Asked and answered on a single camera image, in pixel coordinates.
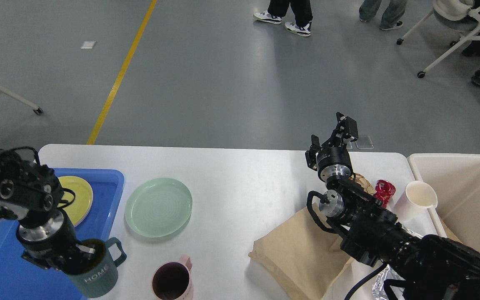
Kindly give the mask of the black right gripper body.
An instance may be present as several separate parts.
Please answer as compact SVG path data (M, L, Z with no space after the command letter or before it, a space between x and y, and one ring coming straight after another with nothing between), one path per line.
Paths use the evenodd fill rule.
M347 144L322 144L316 163L318 177L322 182L329 182L334 176L349 178L354 173Z

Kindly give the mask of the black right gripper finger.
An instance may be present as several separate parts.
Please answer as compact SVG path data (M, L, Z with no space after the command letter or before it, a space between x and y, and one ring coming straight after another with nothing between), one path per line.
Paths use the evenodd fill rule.
M317 157L321 149L322 148L320 145L319 137L312 134L311 145L309 146L309 150L305 152L305 160L306 160L307 166L312 170L318 169Z
M349 116L336 112L337 125L328 139L328 146L340 148L359 139L358 124Z

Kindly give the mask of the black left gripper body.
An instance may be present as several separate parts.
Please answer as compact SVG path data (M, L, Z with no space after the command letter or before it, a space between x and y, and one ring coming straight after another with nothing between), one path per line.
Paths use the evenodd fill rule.
M62 209L57 209L51 218L36 227L20 220L16 238L24 248L21 259L44 270L55 268L62 271L80 259L80 241Z

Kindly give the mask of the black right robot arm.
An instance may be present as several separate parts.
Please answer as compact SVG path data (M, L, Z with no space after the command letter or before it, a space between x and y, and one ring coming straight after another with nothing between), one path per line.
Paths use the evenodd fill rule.
M428 234L418 238L406 232L381 200L354 182L347 144L358 140L358 125L341 112L336 118L330 138L321 144L312 135L305 152L308 167L327 188L323 194L310 191L306 207L321 230L342 238L340 249L351 258L371 267L382 262L345 298L349 300L390 266L400 276L383 282L390 300L396 299L394 287L403 289L406 300L480 300L480 252L447 237Z

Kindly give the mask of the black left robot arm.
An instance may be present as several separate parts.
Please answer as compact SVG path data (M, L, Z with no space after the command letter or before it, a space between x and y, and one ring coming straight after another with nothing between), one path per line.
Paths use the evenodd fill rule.
M100 251L78 240L65 212L75 192L61 186L55 171L40 163L38 151L32 152L34 161L27 161L17 148L0 149L0 220L19 222L16 238L24 247L23 260L44 270L85 271Z

